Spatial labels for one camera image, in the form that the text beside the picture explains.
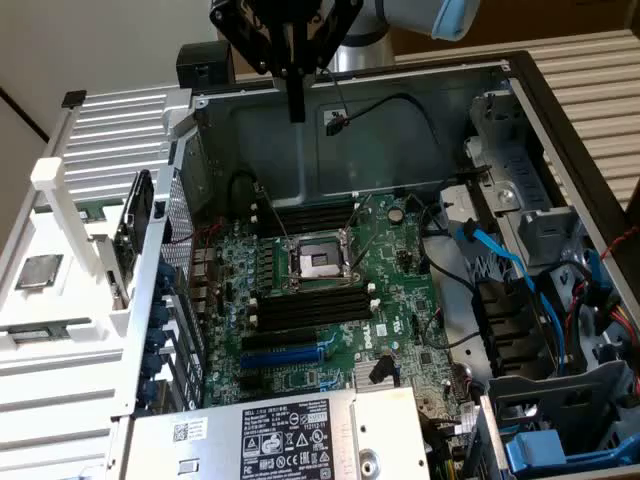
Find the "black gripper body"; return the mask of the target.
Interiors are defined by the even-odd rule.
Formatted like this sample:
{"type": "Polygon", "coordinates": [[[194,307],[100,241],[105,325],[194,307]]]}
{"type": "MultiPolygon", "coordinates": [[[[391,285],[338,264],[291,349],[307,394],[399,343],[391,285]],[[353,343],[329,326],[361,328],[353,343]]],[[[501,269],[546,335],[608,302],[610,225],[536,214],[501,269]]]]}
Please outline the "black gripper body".
{"type": "Polygon", "coordinates": [[[243,11],[262,23],[318,22],[345,20],[350,22],[349,1],[241,1],[243,11]]]}

